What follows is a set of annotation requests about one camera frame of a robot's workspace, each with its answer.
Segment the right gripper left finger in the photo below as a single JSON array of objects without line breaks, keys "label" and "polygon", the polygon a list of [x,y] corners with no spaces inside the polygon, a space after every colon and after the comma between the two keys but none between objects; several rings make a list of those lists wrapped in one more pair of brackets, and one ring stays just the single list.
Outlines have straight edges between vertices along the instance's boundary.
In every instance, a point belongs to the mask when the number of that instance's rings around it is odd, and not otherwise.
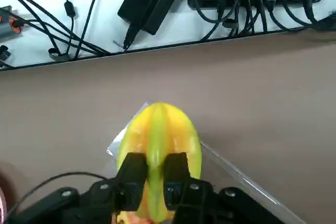
[{"label": "right gripper left finger", "polygon": [[16,213],[11,223],[111,223],[122,211],[137,211],[148,174],[145,155],[126,155],[116,177],[102,179],[80,194],[71,187],[59,188]]}]

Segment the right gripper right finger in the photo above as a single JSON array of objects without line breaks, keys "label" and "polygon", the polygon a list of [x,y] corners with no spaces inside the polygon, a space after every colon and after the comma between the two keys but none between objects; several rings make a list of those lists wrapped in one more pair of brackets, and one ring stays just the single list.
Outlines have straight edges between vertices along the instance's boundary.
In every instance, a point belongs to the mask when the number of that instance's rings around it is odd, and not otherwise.
[{"label": "right gripper right finger", "polygon": [[236,187],[214,192],[204,180],[192,178],[186,153],[169,154],[163,168],[163,192],[173,223],[263,224],[282,221]]}]

